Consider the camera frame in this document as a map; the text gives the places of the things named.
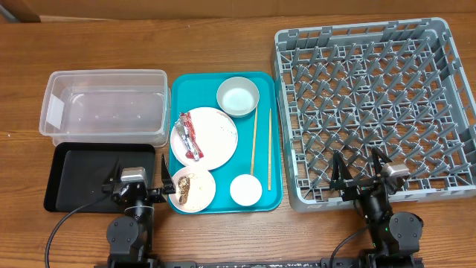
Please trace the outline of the red silver snack wrapper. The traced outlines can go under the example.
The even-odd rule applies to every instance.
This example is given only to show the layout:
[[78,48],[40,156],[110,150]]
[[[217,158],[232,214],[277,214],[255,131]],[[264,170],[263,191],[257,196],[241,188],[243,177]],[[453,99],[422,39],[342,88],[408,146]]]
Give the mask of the red silver snack wrapper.
[[193,159],[196,162],[200,160],[204,154],[196,143],[196,133],[190,113],[181,112],[178,120],[174,124],[174,127],[187,149],[185,156],[188,159]]

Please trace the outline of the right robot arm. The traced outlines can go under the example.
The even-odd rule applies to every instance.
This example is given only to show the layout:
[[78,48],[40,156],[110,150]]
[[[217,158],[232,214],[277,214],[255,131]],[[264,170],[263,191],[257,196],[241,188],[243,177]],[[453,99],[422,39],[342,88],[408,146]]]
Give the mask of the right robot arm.
[[[414,258],[419,251],[423,220],[410,212],[393,212],[390,195],[395,194],[410,176],[408,167],[387,157],[380,149],[371,149],[374,175],[365,180],[355,179],[339,152],[334,152],[330,188],[341,192],[344,201],[351,201],[364,218],[365,227],[341,241],[329,258],[329,266],[348,267],[423,267]],[[357,258],[337,261],[338,251],[346,243],[369,232],[373,247],[363,249]]]

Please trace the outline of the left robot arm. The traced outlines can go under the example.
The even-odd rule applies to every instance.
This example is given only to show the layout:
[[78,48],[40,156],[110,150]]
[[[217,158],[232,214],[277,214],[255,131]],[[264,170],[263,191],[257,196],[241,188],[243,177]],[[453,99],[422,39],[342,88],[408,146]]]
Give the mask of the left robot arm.
[[162,187],[149,185],[146,174],[143,167],[123,169],[116,162],[102,185],[102,191],[123,209],[123,216],[114,219],[106,231],[110,245],[108,267],[161,265],[152,254],[154,205],[165,203],[167,196],[176,192],[176,187],[164,157],[161,158]]

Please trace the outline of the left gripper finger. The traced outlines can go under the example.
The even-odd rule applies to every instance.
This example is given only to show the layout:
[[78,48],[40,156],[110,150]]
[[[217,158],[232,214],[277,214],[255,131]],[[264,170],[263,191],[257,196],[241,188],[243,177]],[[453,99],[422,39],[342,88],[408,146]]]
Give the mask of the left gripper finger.
[[176,192],[176,187],[170,175],[164,154],[161,155],[161,181],[164,194],[174,194]]
[[104,180],[104,185],[113,183],[115,181],[118,181],[120,178],[120,173],[121,173],[121,166],[120,166],[120,160],[116,159],[115,163],[112,166],[111,171],[107,175],[107,177]]

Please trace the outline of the grey dishwasher rack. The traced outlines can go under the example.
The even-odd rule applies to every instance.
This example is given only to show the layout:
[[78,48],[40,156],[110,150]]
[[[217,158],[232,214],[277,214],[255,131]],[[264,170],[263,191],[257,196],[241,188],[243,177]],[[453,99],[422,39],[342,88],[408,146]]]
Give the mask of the grey dishwasher rack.
[[369,179],[373,148],[410,169],[394,202],[475,195],[475,99],[445,20],[278,31],[274,79],[295,211],[350,208],[333,153]]

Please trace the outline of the small pink bowl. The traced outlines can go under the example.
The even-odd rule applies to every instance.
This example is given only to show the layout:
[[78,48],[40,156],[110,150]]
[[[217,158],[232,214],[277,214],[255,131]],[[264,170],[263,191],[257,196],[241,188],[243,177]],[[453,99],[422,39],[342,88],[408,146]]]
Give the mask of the small pink bowl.
[[[178,181],[182,176],[192,175],[187,202],[179,204]],[[212,174],[201,167],[187,166],[177,171],[172,180],[176,187],[176,193],[169,195],[174,208],[184,213],[197,213],[206,209],[213,201],[216,193],[216,183]]]

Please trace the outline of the brown food scrap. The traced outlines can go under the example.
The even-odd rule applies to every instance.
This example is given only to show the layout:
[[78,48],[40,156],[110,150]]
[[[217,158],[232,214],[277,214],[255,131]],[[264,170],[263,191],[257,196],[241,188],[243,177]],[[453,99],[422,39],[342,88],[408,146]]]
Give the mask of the brown food scrap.
[[179,204],[184,205],[187,202],[188,194],[190,190],[190,180],[192,175],[182,176],[178,180],[178,189],[179,189]]

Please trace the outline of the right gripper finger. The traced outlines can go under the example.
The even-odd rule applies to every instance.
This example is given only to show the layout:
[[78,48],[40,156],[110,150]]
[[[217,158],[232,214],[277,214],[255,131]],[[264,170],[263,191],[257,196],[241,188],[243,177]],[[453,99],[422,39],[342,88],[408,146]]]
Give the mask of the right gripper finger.
[[331,183],[344,183],[347,180],[353,179],[341,154],[337,150],[333,153],[332,168]]
[[382,173],[383,165],[381,162],[387,164],[392,162],[392,160],[388,156],[386,156],[378,147],[371,148],[371,156],[373,160],[373,169],[375,171],[375,174],[387,177],[387,173]]

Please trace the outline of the clear plastic waste bin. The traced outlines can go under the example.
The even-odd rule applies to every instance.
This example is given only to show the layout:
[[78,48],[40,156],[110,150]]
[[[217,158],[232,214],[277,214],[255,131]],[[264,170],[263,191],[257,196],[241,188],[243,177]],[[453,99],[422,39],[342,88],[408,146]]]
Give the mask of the clear plastic waste bin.
[[167,144],[170,88],[161,69],[55,71],[42,102],[39,132],[63,142]]

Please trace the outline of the large white plate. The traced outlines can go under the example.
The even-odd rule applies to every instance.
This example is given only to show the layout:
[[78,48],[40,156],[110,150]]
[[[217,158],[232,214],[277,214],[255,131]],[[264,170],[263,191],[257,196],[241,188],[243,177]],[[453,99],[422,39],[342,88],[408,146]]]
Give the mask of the large white plate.
[[199,107],[188,113],[195,130],[196,143],[204,156],[198,161],[187,158],[187,148],[173,128],[170,147],[176,160],[184,166],[198,165],[206,170],[223,166],[237,148],[238,132],[234,122],[223,111],[212,107]]

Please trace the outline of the black food waste tray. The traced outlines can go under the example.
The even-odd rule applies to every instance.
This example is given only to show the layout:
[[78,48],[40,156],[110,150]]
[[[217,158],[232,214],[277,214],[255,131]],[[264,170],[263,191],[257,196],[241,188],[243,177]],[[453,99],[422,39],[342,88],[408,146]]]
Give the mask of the black food waste tray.
[[102,185],[109,180],[115,165],[124,168],[142,167],[151,184],[155,172],[155,148],[150,144],[76,143],[56,146],[44,209],[49,212],[70,212],[104,197]]

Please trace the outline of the grey bowl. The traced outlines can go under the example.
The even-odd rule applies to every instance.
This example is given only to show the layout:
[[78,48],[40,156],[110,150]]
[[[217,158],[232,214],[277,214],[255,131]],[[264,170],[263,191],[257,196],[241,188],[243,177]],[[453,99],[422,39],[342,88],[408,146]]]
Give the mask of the grey bowl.
[[235,118],[253,112],[259,103],[257,85],[245,77],[231,77],[222,82],[216,93],[220,109]]

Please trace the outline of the left wooden chopstick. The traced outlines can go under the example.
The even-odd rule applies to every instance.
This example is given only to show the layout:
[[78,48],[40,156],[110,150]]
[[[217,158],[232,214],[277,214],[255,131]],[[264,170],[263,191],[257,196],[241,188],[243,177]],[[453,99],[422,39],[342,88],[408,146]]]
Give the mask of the left wooden chopstick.
[[257,138],[257,121],[258,121],[258,106],[255,108],[254,116],[254,131],[253,131],[253,142],[252,142],[252,154],[251,154],[251,169],[250,174],[254,176],[254,160],[256,156],[256,138]]

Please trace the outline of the white cup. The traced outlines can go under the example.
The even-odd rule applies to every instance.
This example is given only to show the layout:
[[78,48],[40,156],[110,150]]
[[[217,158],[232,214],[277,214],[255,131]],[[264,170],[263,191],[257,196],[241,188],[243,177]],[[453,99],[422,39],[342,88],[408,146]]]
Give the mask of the white cup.
[[263,193],[260,181],[249,174],[237,176],[230,185],[232,200],[241,206],[251,206],[256,204]]

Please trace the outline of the teal serving tray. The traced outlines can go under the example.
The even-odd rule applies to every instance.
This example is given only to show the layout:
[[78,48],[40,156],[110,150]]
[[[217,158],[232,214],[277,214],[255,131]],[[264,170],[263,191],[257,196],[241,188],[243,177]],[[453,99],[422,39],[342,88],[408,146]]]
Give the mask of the teal serving tray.
[[[223,214],[240,212],[272,211],[283,198],[283,174],[281,170],[281,149],[279,112],[276,91],[272,78],[261,71],[225,72],[204,74],[183,74],[175,80],[171,91],[171,121],[175,122],[180,112],[189,112],[199,107],[219,107],[217,90],[222,82],[231,77],[245,77],[259,89],[256,156],[254,175],[263,186],[260,200],[245,207],[236,204],[230,194],[232,180],[251,169],[252,140],[255,112],[244,118],[235,118],[238,143],[232,157],[221,167],[211,171],[216,182],[216,194],[212,203],[200,214]],[[268,111],[272,110],[272,189],[268,191]]]

